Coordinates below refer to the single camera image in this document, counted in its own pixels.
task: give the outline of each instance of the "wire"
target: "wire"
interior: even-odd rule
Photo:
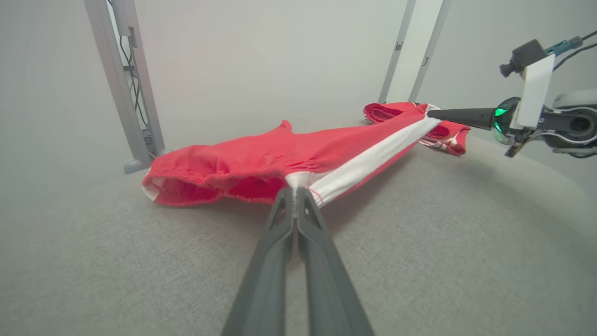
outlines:
[[[554,67],[553,67],[553,70],[554,70],[554,71],[558,70],[558,68],[559,68],[560,66],[562,66],[562,64],[564,64],[564,62],[566,62],[568,59],[570,59],[570,58],[572,58],[572,57],[576,56],[576,54],[578,54],[579,52],[581,52],[581,51],[584,51],[584,50],[587,50],[587,49],[591,49],[591,48],[594,48],[594,47],[597,47],[597,43],[595,43],[595,44],[591,44],[591,45],[587,45],[586,47],[583,47],[583,48],[581,48],[581,49],[578,49],[577,51],[575,51],[575,52],[571,53],[570,55],[568,55],[568,56],[564,57],[564,59],[562,59],[562,60],[561,60],[561,61],[558,63],[558,65],[556,65],[556,66],[554,66]]]
[[[593,36],[595,36],[597,34],[597,30],[588,34],[587,36],[583,37],[582,40],[584,41],[585,39],[591,38]]]
[[[534,135],[532,135],[530,138],[528,138],[527,142],[529,142],[529,141],[533,140],[534,138],[536,138],[536,137],[538,137],[538,136],[541,136],[541,135],[555,136],[555,137],[557,137],[557,138],[560,138],[560,139],[562,139],[562,140],[564,140],[564,141],[566,141],[566,142],[568,142],[568,143],[579,143],[579,144],[580,144],[580,143],[581,143],[581,144],[589,143],[589,142],[591,142],[591,141],[593,141],[593,140],[597,139],[597,134],[596,134],[596,135],[594,135],[592,138],[590,138],[590,139],[588,139],[588,140],[574,141],[574,140],[567,139],[565,136],[559,135],[559,134],[557,134],[557,133],[551,133],[551,132],[541,132],[541,133],[537,133],[537,134],[534,134]]]
[[[122,53],[124,54],[124,58],[127,59],[128,66],[131,66],[131,59],[128,58],[127,52],[124,51],[124,47],[122,46],[122,36],[120,36],[120,50],[122,50]]]
[[[586,155],[577,155],[577,154],[570,153],[569,155],[572,156],[572,157],[575,157],[575,158],[588,158],[588,157],[591,157],[591,156],[596,156],[597,153],[591,153],[591,154],[586,154]]]
[[[139,104],[139,95],[141,92],[141,84],[139,83],[139,77],[135,76],[135,74],[134,74],[134,70],[137,68],[137,64],[135,63],[133,47],[130,45],[129,45],[129,47],[131,50],[131,57],[129,57],[128,60],[129,60],[129,66],[130,66],[130,72],[131,72],[131,81],[133,81],[133,89],[135,90],[135,111],[139,110],[139,115],[141,116],[141,120],[142,120],[143,124],[145,125],[145,127],[149,127],[149,123],[147,121],[145,121],[145,117],[143,116],[143,111],[141,110],[141,104]],[[136,87],[134,85],[135,78],[137,78],[137,86]]]

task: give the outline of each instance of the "white backdrop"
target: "white backdrop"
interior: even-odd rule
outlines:
[[[166,148],[255,135],[282,119],[296,132],[357,125],[379,97],[405,6],[137,1]]]
[[[132,159],[85,5],[0,1],[0,209],[117,176]]]

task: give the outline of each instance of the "table surface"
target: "table surface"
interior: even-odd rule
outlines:
[[[501,146],[467,145],[417,145],[322,210],[376,333],[595,335],[595,199]],[[3,334],[220,332],[269,206],[167,208],[142,177],[2,214]],[[307,335],[296,253],[287,277],[287,335]]]

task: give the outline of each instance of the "white stripe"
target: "white stripe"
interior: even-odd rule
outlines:
[[[433,105],[427,107],[427,111],[433,109],[439,108]],[[310,189],[318,194],[314,196],[317,205],[322,207],[354,187],[382,164],[417,142],[440,122],[439,119],[425,116],[424,119],[388,136],[311,184]]]

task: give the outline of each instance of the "fabric fold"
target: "fabric fold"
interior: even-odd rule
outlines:
[[[143,191],[156,203],[193,206],[223,197],[271,204],[283,187],[306,187],[321,207],[399,160],[441,122],[426,115],[436,106],[407,104],[366,127],[295,134],[283,121],[262,135],[182,148],[152,163]]]
[[[412,102],[369,104],[365,106],[363,112],[365,119],[379,124],[416,107],[417,104]],[[452,155],[462,155],[466,152],[465,140],[469,130],[470,126],[442,121],[431,132],[422,136],[419,143],[441,149]]]

